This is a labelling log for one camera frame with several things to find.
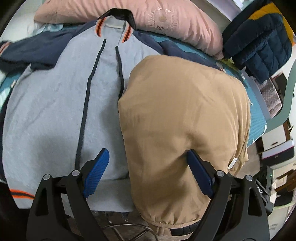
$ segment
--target pillowcase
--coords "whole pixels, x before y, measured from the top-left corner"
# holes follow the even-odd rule
[[[248,161],[250,103],[228,74],[178,57],[148,56],[118,102],[133,202],[158,235],[203,216],[202,194],[186,162],[194,149],[216,170],[236,175]]]
[[[131,10],[138,29],[180,39],[216,59],[223,58],[223,39],[217,24],[190,0],[46,0],[34,20],[83,23],[111,8]]]

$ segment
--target tan garment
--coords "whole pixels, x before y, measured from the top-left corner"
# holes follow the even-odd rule
[[[134,204],[158,235],[200,220],[202,194],[185,156],[195,149],[216,170],[247,161],[249,98],[224,72],[178,57],[148,56],[118,103]]]

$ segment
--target clothing tag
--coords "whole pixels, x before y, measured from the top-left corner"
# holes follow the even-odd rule
[[[236,161],[237,161],[237,158],[234,157],[234,158],[232,159],[232,162],[231,162],[231,163],[229,164],[229,166],[228,166],[228,170],[231,169],[231,168],[235,165]]]

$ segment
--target wall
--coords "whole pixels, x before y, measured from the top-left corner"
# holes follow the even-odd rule
[[[28,37],[29,32],[34,29],[35,11],[42,2],[43,0],[26,0],[8,23],[0,36],[0,41],[9,40],[14,42]]]
[[[215,21],[221,32],[227,27],[230,21],[207,0],[191,0],[198,8],[204,11],[211,19]]]
[[[282,68],[283,73],[287,79],[289,77],[291,67],[292,67],[295,60],[296,60],[296,45],[294,45],[292,48],[291,58],[288,60],[288,62]],[[291,125],[295,126],[295,128],[291,131],[291,137],[294,140],[296,140],[296,98],[292,99],[292,107],[291,107],[291,112],[289,115],[289,120],[290,120]]]

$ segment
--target mattress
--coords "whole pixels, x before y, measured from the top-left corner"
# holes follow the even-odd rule
[[[203,58],[205,58],[205,59],[207,59],[209,61],[212,61],[214,63],[217,62],[217,60],[213,59],[211,56],[209,56],[209,55],[203,53],[202,51],[190,46],[189,44],[182,43],[181,41],[178,41],[176,39],[173,39],[173,38],[170,38],[170,37],[167,37],[167,36],[163,36],[163,35],[160,35],[160,34],[156,34],[156,33],[146,32],[146,31],[141,31],[141,32],[149,34],[157,42],[170,40],[170,41],[174,42],[183,51],[196,53],[196,54],[200,55],[201,57],[203,57]],[[264,132],[266,131],[266,119],[264,117],[262,109],[265,110],[265,108],[266,108],[266,110],[267,110],[267,107],[264,106],[265,103],[264,103],[264,100],[263,100],[261,95],[260,96],[261,96],[263,101],[259,102],[257,100],[255,92],[256,92],[256,90],[258,92],[260,92],[259,89],[256,87],[255,83],[254,83],[255,84],[254,86],[250,85],[250,83],[247,81],[247,78],[242,76],[242,74],[243,74],[242,71],[236,71],[236,70],[230,68],[229,66],[225,65],[222,62],[220,62],[220,61],[218,61],[218,62],[222,65],[223,69],[226,70],[227,74],[236,77],[237,79],[239,79],[243,83],[243,85],[244,85],[244,87],[245,87],[245,89],[247,91],[248,97],[249,97],[249,99],[251,101],[251,104],[250,104],[250,110],[251,110],[250,136],[249,136],[249,140],[248,140],[248,144],[247,144],[247,146],[250,146],[260,136],[262,136],[264,134]]]

